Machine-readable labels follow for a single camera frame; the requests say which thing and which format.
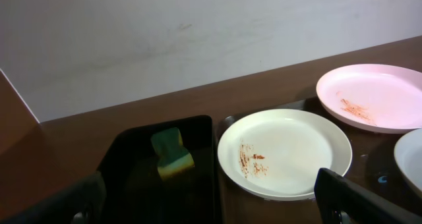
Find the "light grey plate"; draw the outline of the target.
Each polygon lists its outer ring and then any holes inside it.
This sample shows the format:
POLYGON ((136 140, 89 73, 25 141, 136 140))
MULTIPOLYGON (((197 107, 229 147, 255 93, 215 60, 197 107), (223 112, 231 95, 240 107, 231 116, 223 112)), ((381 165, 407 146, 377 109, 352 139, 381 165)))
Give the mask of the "light grey plate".
POLYGON ((407 185, 421 198, 421 129, 403 135, 394 146, 394 159, 407 185))

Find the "cream white plate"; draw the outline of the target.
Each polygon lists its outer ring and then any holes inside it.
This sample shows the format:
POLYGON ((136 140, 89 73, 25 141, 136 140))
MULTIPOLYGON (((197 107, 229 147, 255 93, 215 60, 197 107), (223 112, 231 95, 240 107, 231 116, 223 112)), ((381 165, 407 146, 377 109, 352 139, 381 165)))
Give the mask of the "cream white plate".
POLYGON ((346 134, 311 112, 270 109, 230 125, 218 142, 218 161, 239 187, 279 201, 314 198, 319 169, 341 176, 353 152, 346 134))

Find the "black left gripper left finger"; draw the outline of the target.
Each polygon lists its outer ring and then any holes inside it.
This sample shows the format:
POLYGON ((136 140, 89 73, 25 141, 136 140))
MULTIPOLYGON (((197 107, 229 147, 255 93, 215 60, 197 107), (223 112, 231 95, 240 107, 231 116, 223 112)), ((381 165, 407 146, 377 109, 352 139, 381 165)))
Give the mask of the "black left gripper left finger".
POLYGON ((106 197, 105 182, 97 171, 1 224, 99 223, 106 197))

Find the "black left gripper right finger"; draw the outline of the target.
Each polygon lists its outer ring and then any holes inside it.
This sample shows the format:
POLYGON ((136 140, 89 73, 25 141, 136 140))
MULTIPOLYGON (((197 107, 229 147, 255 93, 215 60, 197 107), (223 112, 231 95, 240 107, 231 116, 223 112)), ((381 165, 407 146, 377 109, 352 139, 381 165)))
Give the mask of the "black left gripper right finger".
POLYGON ((369 192, 327 168, 319 169, 314 193, 323 223, 343 223, 343 212, 358 223, 421 222, 420 216, 369 192))

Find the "pink plate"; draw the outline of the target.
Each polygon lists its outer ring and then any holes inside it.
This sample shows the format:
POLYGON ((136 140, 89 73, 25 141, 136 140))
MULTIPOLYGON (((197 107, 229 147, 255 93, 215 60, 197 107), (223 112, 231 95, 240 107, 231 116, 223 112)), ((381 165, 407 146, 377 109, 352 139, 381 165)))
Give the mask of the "pink plate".
POLYGON ((320 77, 316 94, 339 121, 371 132, 421 128, 421 73, 392 65, 358 64, 320 77))

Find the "green and yellow sponge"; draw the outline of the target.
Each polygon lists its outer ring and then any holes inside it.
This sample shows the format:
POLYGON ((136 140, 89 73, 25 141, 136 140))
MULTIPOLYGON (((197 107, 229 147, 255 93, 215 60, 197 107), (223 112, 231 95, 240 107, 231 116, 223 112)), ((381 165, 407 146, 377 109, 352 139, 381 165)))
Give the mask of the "green and yellow sponge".
POLYGON ((195 167, 194 159, 188 149, 184 147, 181 133, 177 127, 153 134, 150 141, 159 157, 157 170, 163 181, 195 167))

